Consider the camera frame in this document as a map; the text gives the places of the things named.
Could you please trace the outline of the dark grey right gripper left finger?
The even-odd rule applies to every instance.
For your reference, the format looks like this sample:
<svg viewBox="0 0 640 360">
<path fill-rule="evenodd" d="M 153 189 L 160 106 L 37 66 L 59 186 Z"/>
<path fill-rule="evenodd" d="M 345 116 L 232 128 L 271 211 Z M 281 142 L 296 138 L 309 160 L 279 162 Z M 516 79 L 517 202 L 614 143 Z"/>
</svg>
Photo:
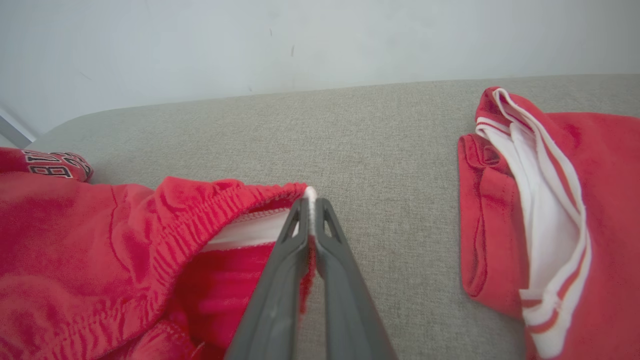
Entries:
<svg viewBox="0 0 640 360">
<path fill-rule="evenodd" d="M 309 201 L 297 199 L 247 305 L 225 360 L 293 360 L 301 282 L 309 265 Z"/>
</svg>

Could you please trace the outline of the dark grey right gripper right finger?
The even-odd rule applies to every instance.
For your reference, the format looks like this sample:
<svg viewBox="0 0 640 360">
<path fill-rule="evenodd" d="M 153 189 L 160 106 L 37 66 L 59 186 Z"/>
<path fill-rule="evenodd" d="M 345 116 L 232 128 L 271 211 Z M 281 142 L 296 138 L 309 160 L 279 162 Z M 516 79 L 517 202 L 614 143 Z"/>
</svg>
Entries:
<svg viewBox="0 0 640 360">
<path fill-rule="evenodd" d="M 315 201 L 318 273 L 324 281 L 327 360 L 398 360 L 330 201 Z"/>
</svg>

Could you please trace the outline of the red basketball shorts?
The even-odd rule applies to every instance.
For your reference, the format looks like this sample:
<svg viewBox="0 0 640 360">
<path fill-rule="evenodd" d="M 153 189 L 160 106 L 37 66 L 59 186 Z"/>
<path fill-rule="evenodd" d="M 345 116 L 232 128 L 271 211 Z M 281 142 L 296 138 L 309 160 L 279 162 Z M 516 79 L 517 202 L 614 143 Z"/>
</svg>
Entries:
<svg viewBox="0 0 640 360">
<path fill-rule="evenodd" d="M 223 360 L 304 183 L 91 184 L 0 147 L 0 360 Z"/>
</svg>

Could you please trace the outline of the red white basketball jersey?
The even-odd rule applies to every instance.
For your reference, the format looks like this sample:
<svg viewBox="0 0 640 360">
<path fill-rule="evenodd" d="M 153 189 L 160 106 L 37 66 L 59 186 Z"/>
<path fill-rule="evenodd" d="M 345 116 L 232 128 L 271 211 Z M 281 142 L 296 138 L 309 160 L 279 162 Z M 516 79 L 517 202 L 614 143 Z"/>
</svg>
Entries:
<svg viewBox="0 0 640 360">
<path fill-rule="evenodd" d="M 640 118 L 487 88 L 457 154 L 465 292 L 526 360 L 640 360 Z"/>
</svg>

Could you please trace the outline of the grey fabric sofa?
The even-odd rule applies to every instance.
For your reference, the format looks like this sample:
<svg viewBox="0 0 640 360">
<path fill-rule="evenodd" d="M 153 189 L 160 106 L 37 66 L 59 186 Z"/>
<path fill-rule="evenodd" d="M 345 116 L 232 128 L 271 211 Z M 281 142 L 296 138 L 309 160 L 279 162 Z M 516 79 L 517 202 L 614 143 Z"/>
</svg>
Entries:
<svg viewBox="0 0 640 360">
<path fill-rule="evenodd" d="M 112 109 L 29 148 L 82 156 L 93 183 L 311 185 L 333 205 L 398 358 L 525 360 L 523 326 L 471 300 L 460 275 L 457 142 L 495 86 L 544 112 L 640 117 L 640 74 L 441 80 Z"/>
</svg>

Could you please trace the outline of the white baseboard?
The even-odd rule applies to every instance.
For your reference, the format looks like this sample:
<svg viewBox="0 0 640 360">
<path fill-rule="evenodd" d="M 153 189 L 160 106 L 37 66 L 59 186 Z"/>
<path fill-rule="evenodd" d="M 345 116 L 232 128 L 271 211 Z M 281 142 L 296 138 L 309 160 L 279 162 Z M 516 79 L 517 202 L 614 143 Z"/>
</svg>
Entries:
<svg viewBox="0 0 640 360">
<path fill-rule="evenodd" d="M 37 137 L 30 126 L 0 105 L 0 147 L 25 149 Z"/>
</svg>

